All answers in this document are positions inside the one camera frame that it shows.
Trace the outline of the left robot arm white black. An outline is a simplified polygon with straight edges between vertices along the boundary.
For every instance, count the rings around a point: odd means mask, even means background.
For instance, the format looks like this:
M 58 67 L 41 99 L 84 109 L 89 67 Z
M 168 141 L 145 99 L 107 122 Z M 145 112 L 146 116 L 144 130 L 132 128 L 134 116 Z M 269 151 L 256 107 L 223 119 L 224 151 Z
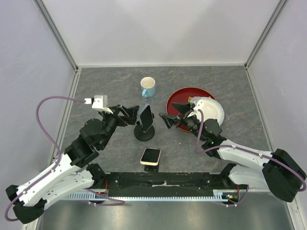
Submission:
M 54 163 L 29 182 L 7 187 L 8 209 L 13 210 L 15 220 L 30 223 L 70 192 L 104 186 L 107 176 L 92 161 L 106 148 L 117 127 L 136 124 L 139 108 L 118 104 L 103 109 L 99 112 L 102 118 L 86 121 L 79 136 Z

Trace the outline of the black folding phone stand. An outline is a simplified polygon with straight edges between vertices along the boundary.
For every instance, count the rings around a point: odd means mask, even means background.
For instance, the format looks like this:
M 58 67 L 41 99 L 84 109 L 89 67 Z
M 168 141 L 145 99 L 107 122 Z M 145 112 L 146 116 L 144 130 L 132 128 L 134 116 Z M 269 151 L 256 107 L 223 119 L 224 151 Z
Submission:
M 146 172 L 155 173 L 159 170 L 159 164 L 157 166 L 144 165 L 144 170 Z

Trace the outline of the black round-base phone holder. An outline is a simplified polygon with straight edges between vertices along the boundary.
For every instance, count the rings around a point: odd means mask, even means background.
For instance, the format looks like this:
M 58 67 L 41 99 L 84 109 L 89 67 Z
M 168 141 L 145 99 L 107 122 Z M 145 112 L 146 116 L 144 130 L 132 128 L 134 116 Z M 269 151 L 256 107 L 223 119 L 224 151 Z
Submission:
M 136 122 L 136 126 L 134 128 L 134 136 L 139 141 L 149 141 L 151 140 L 155 135 L 155 129 L 153 124 L 149 127 L 149 129 L 145 132 L 143 131 L 143 127 L 141 125 L 141 119 L 139 118 Z

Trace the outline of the phone with beige case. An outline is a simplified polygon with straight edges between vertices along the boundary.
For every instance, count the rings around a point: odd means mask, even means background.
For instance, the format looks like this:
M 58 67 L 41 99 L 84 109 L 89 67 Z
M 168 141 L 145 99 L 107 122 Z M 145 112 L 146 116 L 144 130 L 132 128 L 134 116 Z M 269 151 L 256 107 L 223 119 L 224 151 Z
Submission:
M 145 148 L 141 159 L 140 164 L 157 166 L 160 161 L 161 150 L 158 148 Z

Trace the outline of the dark phone with grey case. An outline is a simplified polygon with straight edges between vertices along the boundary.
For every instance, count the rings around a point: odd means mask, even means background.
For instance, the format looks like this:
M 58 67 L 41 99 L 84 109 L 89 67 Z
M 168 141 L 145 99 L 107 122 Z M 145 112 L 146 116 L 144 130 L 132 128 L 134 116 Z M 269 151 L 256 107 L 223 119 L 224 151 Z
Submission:
M 153 125 L 153 113 L 150 104 L 146 104 L 139 113 L 140 125 L 143 132 L 147 132 Z

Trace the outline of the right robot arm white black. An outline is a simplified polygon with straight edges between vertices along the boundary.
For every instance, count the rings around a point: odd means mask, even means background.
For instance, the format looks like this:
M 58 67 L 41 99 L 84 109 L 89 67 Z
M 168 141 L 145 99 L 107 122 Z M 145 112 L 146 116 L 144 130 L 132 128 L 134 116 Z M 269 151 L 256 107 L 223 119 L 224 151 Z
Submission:
M 172 103 L 178 115 L 159 113 L 167 128 L 185 126 L 197 142 L 195 152 L 230 161 L 229 172 L 220 176 L 224 188 L 244 184 L 269 189 L 277 198 L 292 202 L 307 189 L 307 175 L 284 150 L 275 152 L 248 148 L 223 137 L 220 125 L 224 109 L 214 99 L 194 97 L 188 103 Z

